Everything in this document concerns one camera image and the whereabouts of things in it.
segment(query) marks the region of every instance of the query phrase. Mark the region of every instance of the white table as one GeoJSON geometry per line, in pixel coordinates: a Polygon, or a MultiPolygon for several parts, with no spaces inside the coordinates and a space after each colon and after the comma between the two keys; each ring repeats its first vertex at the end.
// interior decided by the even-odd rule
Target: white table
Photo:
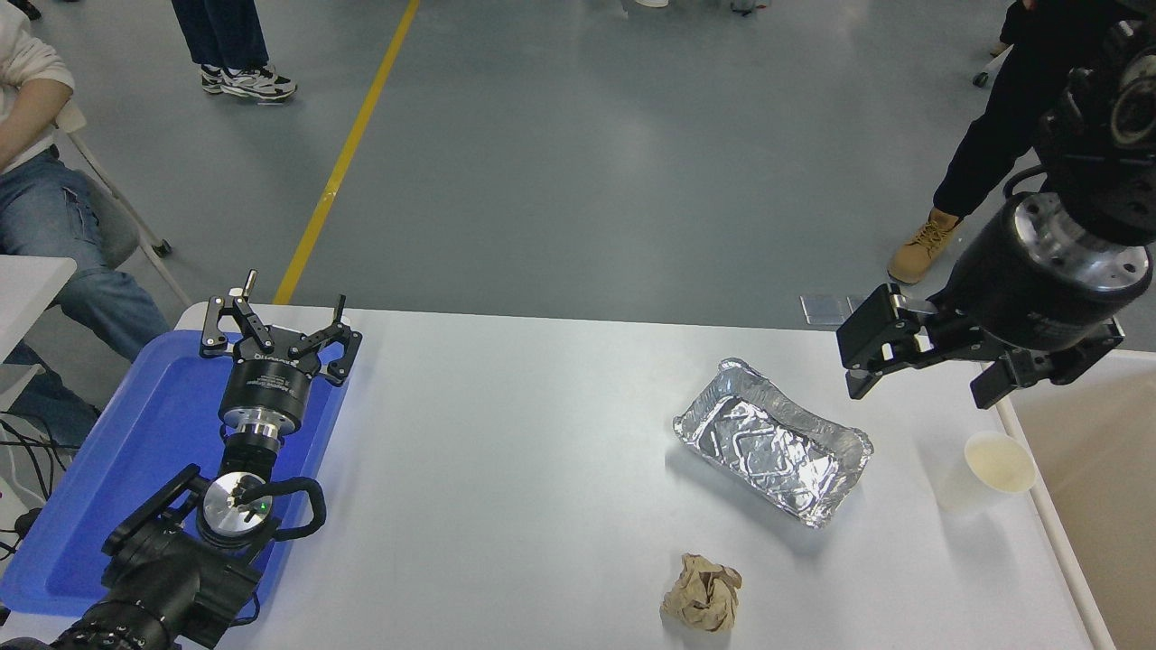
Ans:
{"type": "MultiPolygon", "coordinates": [[[[75,271],[71,258],[0,254],[0,362],[75,271]]],[[[0,364],[0,411],[7,411],[39,371],[39,365],[0,364]]]]}
{"type": "Polygon", "coordinates": [[[76,271],[69,258],[0,254],[0,360],[76,271]]]}
{"type": "MultiPolygon", "coordinates": [[[[199,328],[198,309],[178,327],[199,328]]],[[[307,332],[331,313],[257,312],[307,332]]],[[[294,542],[261,620],[218,648],[1090,647],[1031,498],[970,522],[935,505],[966,437],[1002,427],[972,406],[973,364],[852,401],[827,332],[347,315],[365,339],[318,477],[328,523],[294,542]],[[674,437],[728,356],[870,436],[827,529],[674,437]],[[684,552],[742,574],[728,636],[659,615],[684,552]]],[[[2,633],[51,640],[68,622],[14,614],[2,633]]]]}

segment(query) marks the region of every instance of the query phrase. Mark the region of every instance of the black pants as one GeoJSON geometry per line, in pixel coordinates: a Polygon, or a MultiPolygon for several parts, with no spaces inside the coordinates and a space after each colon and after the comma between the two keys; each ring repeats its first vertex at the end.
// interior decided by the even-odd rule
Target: black pants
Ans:
{"type": "Polygon", "coordinates": [[[1036,124],[1059,99],[1068,71],[1091,64],[1109,27],[1136,17],[1107,0],[1040,0],[995,77],[987,109],[959,142],[934,206],[959,217],[973,213],[1031,147],[1036,124]]]}
{"type": "Polygon", "coordinates": [[[253,0],[172,0],[193,62],[245,69],[269,62],[253,0]]]}

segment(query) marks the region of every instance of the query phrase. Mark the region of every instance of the paper cup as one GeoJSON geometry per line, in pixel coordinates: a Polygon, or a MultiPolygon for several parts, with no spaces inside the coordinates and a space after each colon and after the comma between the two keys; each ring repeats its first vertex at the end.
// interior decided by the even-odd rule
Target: paper cup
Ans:
{"type": "Polygon", "coordinates": [[[1039,479],[1031,452],[1005,434],[980,431],[939,485],[935,498],[953,515],[975,515],[1031,489],[1039,479]]]}

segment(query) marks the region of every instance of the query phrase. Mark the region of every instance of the crumpled paper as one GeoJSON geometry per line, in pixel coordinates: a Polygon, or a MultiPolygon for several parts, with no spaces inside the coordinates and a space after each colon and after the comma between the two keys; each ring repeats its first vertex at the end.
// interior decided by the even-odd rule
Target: crumpled paper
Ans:
{"type": "Polygon", "coordinates": [[[734,627],[741,588],[739,571],[702,555],[683,553],[682,575],[662,599],[661,610],[688,627],[726,631],[734,627]]]}

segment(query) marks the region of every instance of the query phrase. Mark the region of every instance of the aluminum foil tray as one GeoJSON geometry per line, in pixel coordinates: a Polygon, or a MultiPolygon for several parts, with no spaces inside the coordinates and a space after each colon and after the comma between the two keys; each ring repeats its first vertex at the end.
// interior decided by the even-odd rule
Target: aluminum foil tray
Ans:
{"type": "Polygon", "coordinates": [[[813,529],[830,522],[873,451],[867,434],[802,409],[741,359],[719,363],[674,433],[813,529]]]}

